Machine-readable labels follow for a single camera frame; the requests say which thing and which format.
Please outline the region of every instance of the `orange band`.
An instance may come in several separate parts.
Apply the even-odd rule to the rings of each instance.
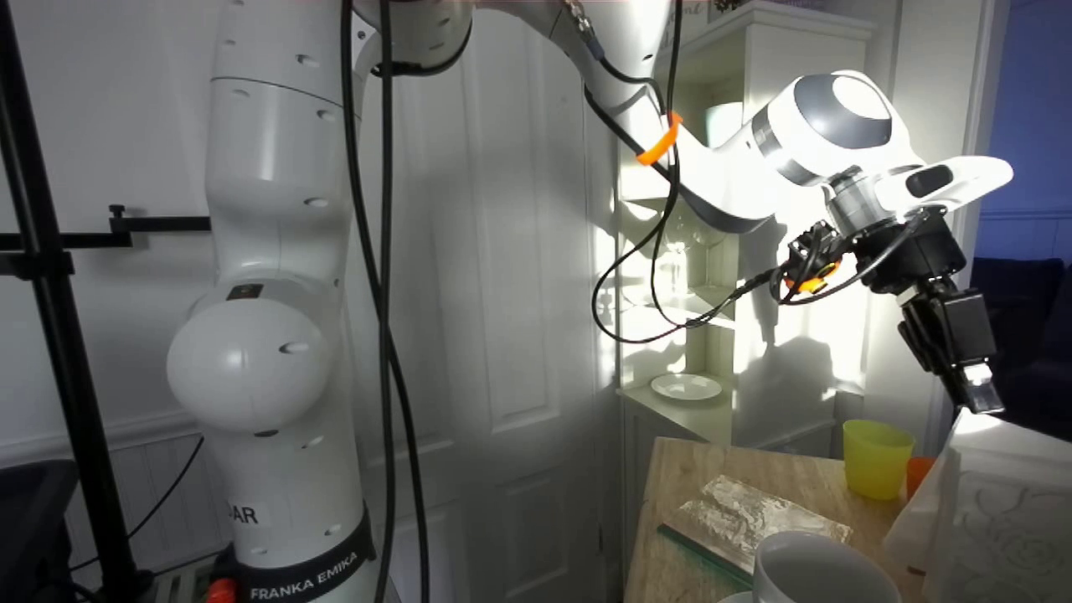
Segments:
[[[638,162],[643,167],[653,167],[678,146],[678,130],[681,130],[681,114],[671,114],[671,130],[651,152],[638,153]]]

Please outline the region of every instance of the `white door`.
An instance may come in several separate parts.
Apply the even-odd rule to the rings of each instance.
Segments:
[[[477,17],[446,73],[394,80],[392,325],[417,398],[437,603],[602,600],[611,371],[585,298],[606,142],[574,64],[499,13]],[[380,204],[380,83],[366,96],[361,170]],[[380,501],[374,321],[359,261],[347,288],[366,487]],[[392,575],[417,600],[402,469],[399,459]]]

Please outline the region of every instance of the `yellow cup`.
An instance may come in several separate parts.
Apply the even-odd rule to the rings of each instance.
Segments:
[[[907,459],[910,459],[910,437],[868,420],[841,421],[843,437],[843,487],[865,501],[899,501]]]

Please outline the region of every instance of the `black pole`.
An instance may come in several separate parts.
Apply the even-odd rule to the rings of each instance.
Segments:
[[[29,264],[28,277],[34,283],[68,437],[91,512],[103,572],[103,598],[106,603],[134,603],[149,589],[149,581],[137,572],[127,545],[127,525],[120,495],[113,491],[94,374],[70,296],[70,254],[61,245],[11,5],[0,5],[0,152],[25,234],[25,259]]]

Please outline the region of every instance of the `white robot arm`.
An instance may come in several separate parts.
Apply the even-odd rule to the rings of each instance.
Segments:
[[[366,603],[380,564],[338,369],[352,217],[338,72],[347,61],[359,89],[374,73],[382,19],[374,0],[356,0],[356,54],[338,57],[338,5],[223,5],[209,149],[217,288],[169,355],[172,388],[220,467],[249,600]],[[648,80],[671,0],[392,0],[392,72],[446,72],[465,49],[477,8],[506,9],[553,42],[629,149],[664,142],[668,118]],[[678,153],[653,167],[681,173],[687,204],[725,231],[773,214],[784,199],[771,183],[828,192],[839,245],[862,254],[901,242],[921,204],[955,208],[1013,173],[980,159],[921,167],[899,114],[862,73],[794,80],[718,152],[681,127]],[[901,264],[892,277],[876,274],[892,291],[934,277],[901,277]]]

